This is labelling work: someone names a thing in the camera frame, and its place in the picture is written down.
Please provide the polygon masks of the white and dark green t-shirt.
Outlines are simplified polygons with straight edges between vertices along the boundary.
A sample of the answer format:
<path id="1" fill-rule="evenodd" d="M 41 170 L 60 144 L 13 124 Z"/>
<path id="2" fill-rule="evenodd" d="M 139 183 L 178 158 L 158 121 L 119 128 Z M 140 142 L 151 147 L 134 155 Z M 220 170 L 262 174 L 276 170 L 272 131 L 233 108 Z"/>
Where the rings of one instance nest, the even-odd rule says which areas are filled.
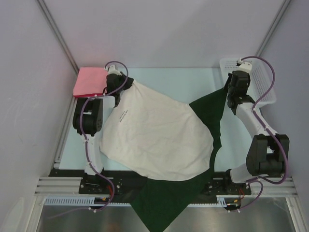
<path id="1" fill-rule="evenodd" d="M 164 231 L 211 179 L 226 97 L 221 88 L 183 103 L 135 80 L 122 92 L 100 151 L 146 177 L 131 206 L 148 230 Z"/>

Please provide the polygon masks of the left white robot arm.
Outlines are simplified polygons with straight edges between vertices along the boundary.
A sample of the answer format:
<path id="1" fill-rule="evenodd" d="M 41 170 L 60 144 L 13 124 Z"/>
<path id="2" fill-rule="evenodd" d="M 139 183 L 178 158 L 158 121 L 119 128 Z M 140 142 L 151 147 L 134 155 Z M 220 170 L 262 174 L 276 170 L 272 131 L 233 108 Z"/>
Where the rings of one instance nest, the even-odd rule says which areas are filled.
<path id="1" fill-rule="evenodd" d="M 105 179 L 99 177 L 103 171 L 99 138 L 103 126 L 104 100 L 111 97 L 113 106 L 120 103 L 122 91 L 129 89 L 134 79 L 123 72 L 108 72 L 103 68 L 86 68 L 78 75 L 73 89 L 73 96 L 77 99 L 72 125 L 81 137 L 84 146 L 86 165 L 84 174 L 95 176 L 90 181 L 90 188 L 96 193 L 102 193 L 106 187 Z"/>

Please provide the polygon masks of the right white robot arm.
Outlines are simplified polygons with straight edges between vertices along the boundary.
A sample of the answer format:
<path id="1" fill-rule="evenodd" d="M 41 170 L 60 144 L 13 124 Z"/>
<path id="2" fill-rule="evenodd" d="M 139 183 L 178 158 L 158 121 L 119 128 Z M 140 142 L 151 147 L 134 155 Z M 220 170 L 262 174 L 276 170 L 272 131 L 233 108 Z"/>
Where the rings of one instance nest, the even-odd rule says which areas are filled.
<path id="1" fill-rule="evenodd" d="M 288 174 L 289 138 L 278 134 L 264 120 L 256 102 L 247 94 L 251 79 L 249 73 L 236 70 L 228 75 L 225 85 L 227 105 L 243 123 L 252 138 L 244 164 L 229 171 L 223 189 L 234 194 L 240 183 L 263 179 L 274 185 L 282 184 Z"/>

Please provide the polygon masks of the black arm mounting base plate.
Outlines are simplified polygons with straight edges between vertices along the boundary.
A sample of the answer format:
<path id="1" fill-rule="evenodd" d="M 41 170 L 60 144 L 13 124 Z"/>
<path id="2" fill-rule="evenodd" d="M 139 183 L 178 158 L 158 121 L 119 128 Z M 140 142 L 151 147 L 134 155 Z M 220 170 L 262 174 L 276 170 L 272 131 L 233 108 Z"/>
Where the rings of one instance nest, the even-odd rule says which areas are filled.
<path id="1" fill-rule="evenodd" d="M 103 175 L 109 178 L 115 187 L 114 203 L 131 203 L 147 178 L 133 171 L 104 171 Z M 108 194 L 112 190 L 108 181 L 98 175 L 86 174 L 83 170 L 60 170 L 52 169 L 50 177 L 76 177 L 78 193 L 83 195 Z M 215 172 L 211 179 L 204 185 L 202 191 L 196 196 L 192 204 L 218 203 L 218 196 L 226 198 L 240 198 L 253 196 L 253 184 L 234 184 L 225 172 Z"/>

